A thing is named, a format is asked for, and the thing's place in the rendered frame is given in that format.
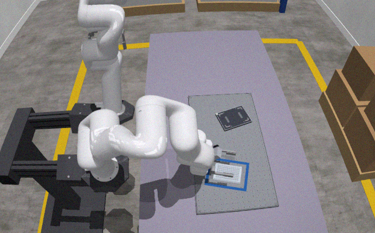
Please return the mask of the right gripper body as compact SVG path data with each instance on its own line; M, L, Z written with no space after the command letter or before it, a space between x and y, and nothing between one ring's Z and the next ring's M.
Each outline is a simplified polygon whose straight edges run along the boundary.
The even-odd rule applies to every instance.
M212 147L212 142L211 140L206 140L206 144L210 145ZM205 176L208 172L208 169L201 169L201 168L198 168L198 167L193 167L193 166L190 166L190 172L192 174L195 174L195 175L199 175L199 176Z

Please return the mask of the grey flat rectangular panel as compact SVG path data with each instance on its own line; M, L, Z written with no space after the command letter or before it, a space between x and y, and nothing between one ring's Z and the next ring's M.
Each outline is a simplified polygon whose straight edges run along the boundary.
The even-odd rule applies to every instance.
M251 93L188 96L189 106L196 112L197 127L211 140L212 148L236 151L236 155L222 152L221 159L249 163L247 190L233 190L205 185L205 176L194 174L197 215L238 212L279 207L273 175L264 143L261 126ZM243 106L252 122L224 131L216 113ZM241 166L240 184L213 180L208 183L244 188L247 165L214 160L216 163Z

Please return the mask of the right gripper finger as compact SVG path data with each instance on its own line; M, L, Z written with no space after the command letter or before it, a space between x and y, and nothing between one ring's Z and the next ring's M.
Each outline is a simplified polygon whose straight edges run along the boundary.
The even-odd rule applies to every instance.
M215 166L212 166L212 167L211 167L211 173L212 173L212 174L216 174L216 175L225 176L225 177L232 177L232 178L233 178L233 176L234 176L233 173L227 173L227 172L223 172L223 173L221 173L221 172L215 172Z
M228 155L233 155L233 156L236 155L236 151L231 151L231 150L224 150L224 149L222 149L222 152L226 152L226 154L228 154Z

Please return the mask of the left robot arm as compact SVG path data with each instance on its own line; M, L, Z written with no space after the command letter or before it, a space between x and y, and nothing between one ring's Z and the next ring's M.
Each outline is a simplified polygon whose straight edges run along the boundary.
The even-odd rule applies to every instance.
M121 94L122 53L118 44L125 24L125 12L118 5L125 5L126 2L80 0L77 13L81 27L105 27L97 38L82 43L81 55L88 71L105 71L101 78L103 101L95 102L96 107L113 110L117 115L125 112Z

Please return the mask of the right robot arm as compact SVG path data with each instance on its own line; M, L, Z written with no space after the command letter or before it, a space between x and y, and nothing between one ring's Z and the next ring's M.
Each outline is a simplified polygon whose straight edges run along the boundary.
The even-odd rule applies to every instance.
M135 105L135 137L120 125L119 116L110 109L94 111L80 122L78 165L85 171L92 170L95 179L108 182L118 173L117 156L162 157L167 149L166 116L177 162L210 169L214 160L221 158L222 149L218 145L212 148L206 144L205 133L198 130L196 112L192 107L161 96L145 95Z

